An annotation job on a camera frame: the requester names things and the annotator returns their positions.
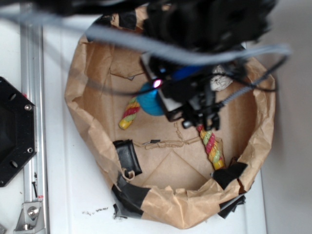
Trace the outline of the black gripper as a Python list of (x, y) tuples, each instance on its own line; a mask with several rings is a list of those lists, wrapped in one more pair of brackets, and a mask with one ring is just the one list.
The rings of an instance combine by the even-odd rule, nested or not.
[(183, 128), (202, 125), (219, 130), (219, 110), (210, 81), (214, 65), (180, 67), (170, 72), (166, 63), (149, 53), (140, 56), (141, 65), (152, 88), (158, 89), (160, 106), (169, 122), (182, 120)]

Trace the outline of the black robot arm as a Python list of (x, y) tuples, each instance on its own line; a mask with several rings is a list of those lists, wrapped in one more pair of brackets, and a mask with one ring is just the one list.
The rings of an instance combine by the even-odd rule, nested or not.
[(34, 0), (28, 13), (2, 18), (20, 24), (78, 31), (64, 18), (102, 14), (88, 39), (140, 51), (149, 82), (135, 92), (144, 112), (182, 119), (183, 127), (219, 128), (219, 110), (259, 89), (267, 75), (246, 82), (250, 57), (281, 52), (278, 46), (243, 49), (267, 32), (274, 0)]

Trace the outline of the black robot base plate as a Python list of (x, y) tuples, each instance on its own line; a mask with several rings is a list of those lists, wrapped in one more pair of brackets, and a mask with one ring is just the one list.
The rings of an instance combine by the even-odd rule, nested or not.
[(7, 186), (36, 153), (35, 105), (0, 78), (0, 186)]

